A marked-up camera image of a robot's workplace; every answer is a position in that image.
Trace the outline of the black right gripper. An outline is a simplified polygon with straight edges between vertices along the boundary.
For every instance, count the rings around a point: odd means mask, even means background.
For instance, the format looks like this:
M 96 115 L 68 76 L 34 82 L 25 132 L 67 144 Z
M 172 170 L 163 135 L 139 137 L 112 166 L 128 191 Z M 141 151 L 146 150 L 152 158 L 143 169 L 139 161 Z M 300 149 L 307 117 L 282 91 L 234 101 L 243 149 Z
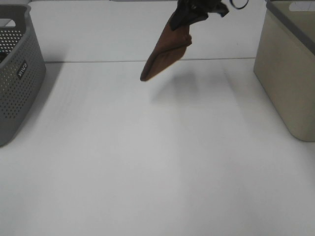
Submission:
M 192 24 L 196 16 L 208 16 L 217 13 L 224 17 L 229 13 L 227 6 L 221 0 L 180 0 L 177 9 L 171 16 L 171 30 Z

